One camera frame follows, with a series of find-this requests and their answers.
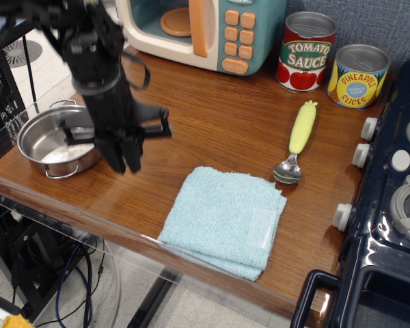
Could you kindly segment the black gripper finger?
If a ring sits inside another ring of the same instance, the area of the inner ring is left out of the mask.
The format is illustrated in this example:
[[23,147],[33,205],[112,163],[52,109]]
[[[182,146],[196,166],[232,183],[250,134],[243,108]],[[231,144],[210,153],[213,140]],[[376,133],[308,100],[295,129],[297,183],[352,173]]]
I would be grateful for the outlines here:
[[120,142],[122,156],[129,169],[136,173],[141,169],[141,156],[143,154],[143,139],[136,135],[126,136]]
[[125,172],[126,166],[122,156],[122,150],[116,139],[96,136],[94,144],[112,170],[118,173]]

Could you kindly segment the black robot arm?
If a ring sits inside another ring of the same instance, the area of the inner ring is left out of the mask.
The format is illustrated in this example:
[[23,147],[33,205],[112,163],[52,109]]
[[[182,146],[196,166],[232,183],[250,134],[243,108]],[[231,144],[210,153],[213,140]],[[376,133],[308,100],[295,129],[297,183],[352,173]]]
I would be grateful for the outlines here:
[[122,28],[100,1],[0,1],[0,16],[0,49],[20,18],[68,64],[87,108],[60,121],[68,144],[93,143],[114,171],[138,172],[144,139],[171,136],[169,111],[133,98],[121,63]]

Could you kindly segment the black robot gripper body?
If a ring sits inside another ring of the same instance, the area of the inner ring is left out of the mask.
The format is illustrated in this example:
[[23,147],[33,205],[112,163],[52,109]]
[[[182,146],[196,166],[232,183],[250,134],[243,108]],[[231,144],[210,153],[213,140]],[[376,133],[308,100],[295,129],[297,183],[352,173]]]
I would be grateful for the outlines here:
[[170,137],[172,126],[169,111],[163,107],[139,106],[132,122],[119,127],[96,128],[88,109],[73,111],[58,119],[57,127],[64,132],[68,145],[95,144],[97,139],[122,140],[125,137]]

